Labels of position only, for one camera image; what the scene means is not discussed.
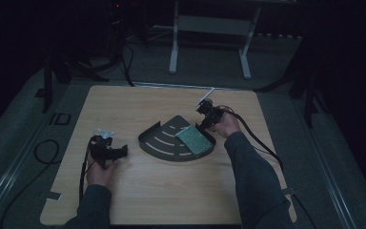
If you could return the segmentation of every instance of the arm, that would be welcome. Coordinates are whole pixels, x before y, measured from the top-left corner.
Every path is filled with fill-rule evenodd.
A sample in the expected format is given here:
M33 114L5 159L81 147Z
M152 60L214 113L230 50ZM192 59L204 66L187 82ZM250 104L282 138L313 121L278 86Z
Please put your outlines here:
M236 118L225 113L212 129L227 137L242 228L293 228L290 202L281 193L273 167L255 151Z
M103 170L88 156L90 164L86 175L88 188L80 202L77 216L70 219L64 228L109 228L110 227L110 205L112 193L109 187L112 182L112 175L116 161Z

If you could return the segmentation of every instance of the wire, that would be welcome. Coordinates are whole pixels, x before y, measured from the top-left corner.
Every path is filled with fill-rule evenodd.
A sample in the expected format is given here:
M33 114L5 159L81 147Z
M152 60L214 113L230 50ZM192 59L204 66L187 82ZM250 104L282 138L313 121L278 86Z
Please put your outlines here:
M307 215L308 219L310 220L312 226L316 229L316 224L314 223L314 221L312 220L311 216L309 215L307 209L305 208L305 206L301 203L301 201L299 200L299 198L296 196L296 194L292 194L292 196L295 198L296 202L298 202L299 206L301 206L302 210L304 211L305 215Z
M55 150L55 154L54 156L51 158L50 161L44 161L44 160L41 160L38 156L37 156L37 149L44 143L47 143L47 142L52 142L55 144L55 147L56 147L56 150ZM46 172L47 169L49 169L49 167L52 165L52 164L57 164L57 163L60 163L61 160L58 160L58 161L54 161L57 156L58 156L58 153L59 153L59 144L58 142L56 142L55 140L52 140L52 139L48 139L48 140L45 140L45 141L42 141L40 142L38 145L36 145L34 147L34 156L35 158L43 163L43 164L46 164L46 167L44 167L44 169L42 171L40 171L40 173L38 173L37 176L35 176L12 200L11 202L9 203L9 205L7 206L7 208L5 209L2 217L1 217L1 220L0 220L0 229L3 229L4 228L4 222L5 222L5 217L6 217L6 214L8 213L9 209L11 208L11 206L13 205L13 203L23 194L23 192L26 191L27 188L29 188L44 172Z
M85 186L85 174L87 173L86 162L88 161L89 145L91 145L91 143L92 143L92 138L88 142L88 146L86 147L86 152L85 152L85 158L82 163L81 177L79 178L79 202L82 201L82 197L83 197L83 188Z
M274 157L277 161L278 164L280 165L281 171L284 172L284 167L283 167L283 162L281 161L281 158L276 155L271 149L269 149L269 147L267 147L251 130L251 128L249 128L248 124L246 123L246 121L239 115L236 114L230 107L225 106L225 105L220 105L215 107L217 110L229 113L233 116L235 116L237 119L239 119L239 121L242 123L242 125L245 127L246 131L249 133L249 135L251 135L251 137L257 142L259 143L260 146L262 146L265 150L267 150L267 152L265 152L268 155L271 155L272 157Z
M87 174L88 173L88 171L89 171L89 169L92 167L92 165L94 164L94 163L96 163L96 160L88 167L88 169L85 171L85 174Z
M236 114L233 109L231 109L230 107L225 106L225 105L220 105L220 106L217 106L216 108L217 108L217 110L221 110L223 112L229 113L229 114L235 116L237 119L239 119L239 121L243 124L243 126L245 127L245 129L248 131L249 135L251 135L251 137L257 143L259 143L264 149L266 149L267 152L266 151L263 151L263 150L260 150L260 149L257 149L255 146L254 146L254 148L257 149L260 152L263 152L265 154L268 154L268 155L273 156L278 161L278 163L279 163L279 165L281 167L281 171L284 172L283 163L282 163L281 159L278 157L278 155L276 155L272 150L269 149L269 147L267 147L262 141L260 141L257 138L256 135L254 135L254 133L249 128L248 124L245 122L245 120L239 114ZM301 208L304 211L305 215L308 217L309 221L311 222L311 224L313 225L313 227L316 229L317 227L316 227L313 219L311 218L311 216L308 213L308 211L305 208L305 206L302 204L301 200L299 200L299 198L295 194L292 194L292 196L294 196L295 200L298 202L299 206L301 206Z
M126 76L127 82L130 84L130 86L135 87L135 85L132 83L131 78L130 78L130 67L132 65L132 60L133 60L133 49L129 45L126 45L126 47L129 48L130 51L132 52L132 57L130 59L129 65L126 66L126 61L124 59L124 56L123 56L123 54L121 54L121 61L123 62L124 72L121 68L120 68L120 71Z

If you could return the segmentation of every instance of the table leg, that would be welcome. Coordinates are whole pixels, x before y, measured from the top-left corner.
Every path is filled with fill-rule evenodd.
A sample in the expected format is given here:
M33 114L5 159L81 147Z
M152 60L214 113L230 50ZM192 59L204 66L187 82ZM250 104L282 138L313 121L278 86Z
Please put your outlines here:
M177 55L179 53L179 47L177 45L177 33L178 33L178 12L179 1L174 2L174 22L173 22L173 46L171 54L171 63L169 65L169 73L176 73L177 69Z
M261 11L261 8L258 7L255 11L254 19L249 27L249 32L247 35L245 46L243 47L243 49L239 50L240 64L242 65L243 77L245 79L250 79L252 77L251 71L249 69L248 57L246 56L246 54L248 53L248 49L249 49L249 46L251 45L252 37L254 36L254 28L256 27L256 23L257 23L257 19L259 17L260 11Z

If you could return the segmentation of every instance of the dark background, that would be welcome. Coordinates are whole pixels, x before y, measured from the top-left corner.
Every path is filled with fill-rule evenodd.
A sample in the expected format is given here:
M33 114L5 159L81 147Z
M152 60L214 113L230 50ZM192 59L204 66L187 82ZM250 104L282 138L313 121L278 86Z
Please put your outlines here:
M127 12L134 15L131 21L172 24L173 1L132 2ZM264 6L256 32L303 36L304 52L295 56L293 67L305 68L309 59L317 64L317 89L366 178L366 0L298 3L256 2ZM106 36L107 26L101 23L106 20L103 15L95 17L101 12L93 13L95 6L91 1L0 1L0 115L43 67L53 45L78 50L86 45L81 37ZM145 17L139 7L144 7ZM91 20L81 27L86 18Z

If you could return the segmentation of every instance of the black cable on floor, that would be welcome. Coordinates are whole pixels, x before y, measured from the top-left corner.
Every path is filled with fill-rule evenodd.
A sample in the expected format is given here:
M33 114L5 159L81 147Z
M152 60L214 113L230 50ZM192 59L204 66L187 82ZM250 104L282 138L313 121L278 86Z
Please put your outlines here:
M44 143L47 143L47 142L52 142L55 144L55 147L56 147L56 150L55 150L55 155L51 158L50 161L44 161L42 160L40 157L38 157L37 155L37 150L38 148L44 144ZM20 197L20 195L23 194L23 192L25 192L25 190L27 188L29 188L44 172L46 172L46 170L53 164L58 164L58 163L61 163L61 160L57 160L57 161L54 161L56 159L56 157L58 156L59 154L59 144L57 141L55 140L52 140L52 139L48 139L48 140L44 140L42 142L40 142L39 144L37 144L35 147L34 147L34 156L35 156L35 159L38 160L39 162L43 163L43 164L46 164L46 167L44 167L44 169L38 173L37 176L35 176L10 202L10 204L7 206L7 208L5 209L2 217L1 217L1 220L0 220L0 229L3 229L4 228L4 221L5 221L5 216L6 214L8 213L9 209L11 208L11 206L13 205L13 203Z
M296 196L296 194L293 194L293 197L295 198L296 202L298 202L299 206L301 206L302 210L304 211L305 215L307 215L308 219L310 220L310 223L312 224L312 226L316 229L316 225L314 223L314 221L312 220L311 216L309 215L307 209L305 208L305 206L302 204L302 202L299 200L299 198Z
M123 62L124 71L123 71L123 70L121 70L121 68L120 68L120 70L121 70L121 72L126 76L126 80L127 80L127 82L130 84L130 86L135 87L135 85L132 83L132 80L131 80L131 78L130 78L130 67L132 66L133 50L132 50L132 48L131 48L130 46L128 46L128 45L126 45L126 47L127 47L127 48L129 48L129 49L130 49L130 51L132 52L132 57L131 57L131 59L130 59L129 65L127 66L127 65L126 65L126 61L125 61L125 59L124 59L124 56L123 56L123 55L121 55L121 61Z

